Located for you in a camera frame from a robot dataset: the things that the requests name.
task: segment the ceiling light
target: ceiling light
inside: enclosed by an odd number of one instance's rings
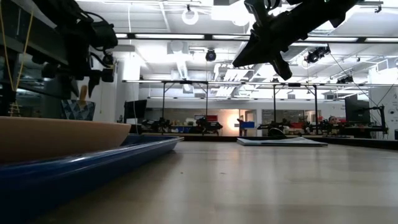
[[[209,82],[209,84],[234,84],[234,85],[240,85],[242,82]]]
[[[129,82],[129,83],[162,83],[162,81],[155,81],[155,80],[123,80],[123,82]]]
[[[367,38],[365,42],[398,42],[398,38]]]
[[[175,97],[175,99],[180,99],[180,100],[203,100],[203,98],[200,98],[200,97]]]
[[[314,42],[356,42],[356,37],[309,37],[304,41]]]
[[[205,35],[201,34],[136,34],[136,39],[193,39],[203,40]]]
[[[296,42],[290,46],[294,47],[326,47],[328,44],[317,44],[317,43],[306,43],[306,42]]]
[[[187,18],[187,13],[188,13],[188,12],[193,12],[193,17],[190,18],[190,19]],[[193,9],[190,9],[190,10],[185,9],[185,10],[182,12],[181,19],[182,19],[182,21],[183,21],[185,24],[187,24],[187,25],[194,25],[194,24],[196,24],[196,23],[198,22],[198,20],[199,20],[199,13],[198,13],[198,11],[193,10]]]
[[[158,99],[158,100],[163,100],[163,97],[161,96],[150,96],[148,99]],[[165,97],[165,99],[174,99],[174,97]]]
[[[116,34],[117,38],[127,38],[127,34]]]
[[[215,40],[249,40],[250,35],[213,35]]]
[[[153,4],[153,3],[159,3],[162,2],[164,4],[190,4],[190,5],[196,5],[200,6],[201,2],[200,1],[184,1],[184,0],[171,0],[171,1],[161,1],[161,0],[75,0],[76,2],[102,2],[105,4]]]
[[[211,98],[208,98],[208,100],[228,100],[228,98],[225,98],[225,97],[223,97],[223,98],[211,97]]]

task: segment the black camera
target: black camera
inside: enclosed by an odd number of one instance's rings
[[[325,57],[325,55],[330,53],[331,51],[329,45],[327,47],[317,47],[315,50],[309,51],[308,55],[305,57],[304,60],[307,63],[316,63],[321,58]]]
[[[216,60],[216,58],[217,58],[217,54],[214,51],[214,49],[208,49],[207,53],[206,53],[206,61],[212,62],[212,61]]]

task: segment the white column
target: white column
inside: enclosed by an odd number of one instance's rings
[[[257,127],[262,124],[262,109],[256,110],[256,125]],[[257,130],[257,137],[262,137],[262,130]]]

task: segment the computer screen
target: computer screen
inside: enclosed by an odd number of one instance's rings
[[[345,98],[346,102],[346,120],[347,122],[357,123],[370,123],[371,115],[370,112],[361,111],[363,108],[369,108],[369,102],[364,100],[358,100],[358,96],[349,96]]]
[[[147,100],[137,100],[124,103],[124,118],[144,118]]]

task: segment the ductwork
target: ductwork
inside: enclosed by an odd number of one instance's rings
[[[167,53],[172,52],[175,55],[177,69],[182,80],[188,80],[188,69],[185,63],[185,57],[188,53],[188,44],[179,40],[171,41],[167,46]],[[185,84],[182,86],[184,93],[193,93],[193,86]]]

